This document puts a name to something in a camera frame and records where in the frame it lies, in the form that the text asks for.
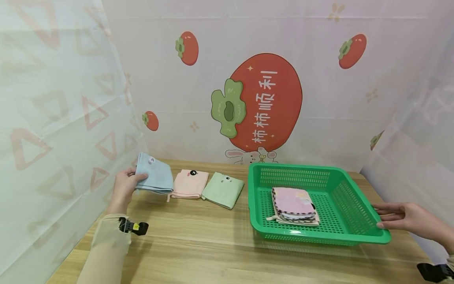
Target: curtain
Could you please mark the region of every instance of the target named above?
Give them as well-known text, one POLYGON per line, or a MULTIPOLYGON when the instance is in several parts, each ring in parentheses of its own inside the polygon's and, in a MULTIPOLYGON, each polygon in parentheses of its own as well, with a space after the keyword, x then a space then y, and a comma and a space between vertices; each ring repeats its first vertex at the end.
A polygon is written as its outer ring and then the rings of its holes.
POLYGON ((45 283, 145 144, 100 2, 0 15, 0 282, 45 283))

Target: hand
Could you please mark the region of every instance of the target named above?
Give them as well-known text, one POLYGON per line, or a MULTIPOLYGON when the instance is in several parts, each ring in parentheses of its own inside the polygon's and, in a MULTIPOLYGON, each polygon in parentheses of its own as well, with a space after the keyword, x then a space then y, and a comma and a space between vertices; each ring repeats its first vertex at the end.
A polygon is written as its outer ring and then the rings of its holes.
POLYGON ((135 168, 129 168, 119 172, 115 176, 112 198, 106 214, 126 214, 128 204, 132 200, 132 195, 136 189, 137 183, 148 177, 148 174, 135 174, 128 176, 129 174, 134 174, 135 171, 135 168))
POLYGON ((409 231, 422 238, 434 240, 450 254, 454 253, 454 229, 423 207, 410 202, 372 206, 382 220, 377 227, 409 231))

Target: towel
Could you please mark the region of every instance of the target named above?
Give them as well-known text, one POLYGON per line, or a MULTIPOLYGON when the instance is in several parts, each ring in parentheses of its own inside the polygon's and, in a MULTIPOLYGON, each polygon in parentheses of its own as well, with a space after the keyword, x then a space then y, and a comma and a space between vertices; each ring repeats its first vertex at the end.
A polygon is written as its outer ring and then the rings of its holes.
POLYGON ((197 199, 202 196, 209 174, 198 170, 182 169, 173 184, 173 198, 197 199))
POLYGON ((202 199, 208 199, 217 205, 232 209, 243 186, 242 180, 216 172, 203 190, 202 199))
POLYGON ((158 194, 173 191, 173 176, 170 166, 143 152, 137 160, 136 173, 147 173, 148 177, 137 183, 137 189, 150 190, 158 194))
POLYGON ((320 217, 307 191, 303 189, 275 187, 271 191, 274 215, 267 220, 280 224, 318 226, 320 217))

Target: green plastic basket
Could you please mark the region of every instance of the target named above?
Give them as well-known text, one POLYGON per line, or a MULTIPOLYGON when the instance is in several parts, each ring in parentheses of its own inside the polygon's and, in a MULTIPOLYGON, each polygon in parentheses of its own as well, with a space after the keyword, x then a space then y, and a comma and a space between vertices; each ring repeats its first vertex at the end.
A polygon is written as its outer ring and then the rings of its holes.
POLYGON ((380 217, 356 183, 334 167, 265 164, 249 167, 249 211, 253 228, 265 239, 320 244, 387 244, 391 234, 377 228, 380 217), (279 224, 274 215, 271 188, 306 190, 320 217, 318 227, 279 224))

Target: wooden table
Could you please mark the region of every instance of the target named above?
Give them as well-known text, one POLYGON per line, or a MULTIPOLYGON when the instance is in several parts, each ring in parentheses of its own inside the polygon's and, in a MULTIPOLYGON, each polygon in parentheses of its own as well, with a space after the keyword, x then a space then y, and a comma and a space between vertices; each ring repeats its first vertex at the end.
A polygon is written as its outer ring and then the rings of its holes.
MULTIPOLYGON (((427 262, 406 232, 388 245, 355 247, 264 241, 254 235, 247 205, 247 166, 163 160, 175 177, 181 169, 215 171, 245 181, 233 210, 207 200, 134 194, 128 215, 147 222, 146 236, 132 236, 122 283, 426 283, 416 264, 427 262)), ((382 202, 360 174, 349 173, 372 203, 382 202)), ((75 283, 90 251, 93 224, 49 284, 75 283)))

